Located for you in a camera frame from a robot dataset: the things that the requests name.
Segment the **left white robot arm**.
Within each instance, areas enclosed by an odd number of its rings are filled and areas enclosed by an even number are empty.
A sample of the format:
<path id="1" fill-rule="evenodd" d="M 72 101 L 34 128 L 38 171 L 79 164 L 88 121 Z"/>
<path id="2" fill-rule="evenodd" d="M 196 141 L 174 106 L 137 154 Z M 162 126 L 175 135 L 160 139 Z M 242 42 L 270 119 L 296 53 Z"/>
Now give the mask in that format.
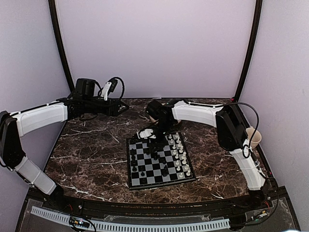
<path id="1" fill-rule="evenodd" d="M 124 86 L 120 77 L 113 77 L 104 86 L 96 80 L 79 78 L 69 96 L 28 110 L 0 114 L 0 165 L 17 172 L 43 194 L 58 211 L 68 207 L 68 199 L 61 195 L 62 188 L 31 161 L 21 145 L 21 138 L 38 129 L 79 118 L 85 114 L 118 116 L 128 110 L 118 98 L 109 98 L 117 84 Z"/>

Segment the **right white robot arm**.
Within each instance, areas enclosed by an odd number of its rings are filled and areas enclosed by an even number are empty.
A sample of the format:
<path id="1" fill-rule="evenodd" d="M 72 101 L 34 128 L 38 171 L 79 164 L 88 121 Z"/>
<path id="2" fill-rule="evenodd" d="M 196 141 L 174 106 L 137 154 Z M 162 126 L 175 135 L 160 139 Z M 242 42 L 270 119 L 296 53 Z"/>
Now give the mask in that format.
<path id="1" fill-rule="evenodd" d="M 250 191 L 255 191 L 247 198 L 246 205 L 256 210 L 265 202 L 262 190 L 266 176 L 253 153 L 252 137 L 246 131 L 245 123 L 238 111 L 237 103 L 207 105 L 189 102 L 185 99 L 172 99 L 162 104 L 152 100 L 146 107 L 156 124 L 148 129 L 142 129 L 140 138 L 154 139 L 160 142 L 178 121 L 192 121 L 213 126 L 217 130 L 220 147 L 228 151 L 236 160 L 247 181 Z"/>

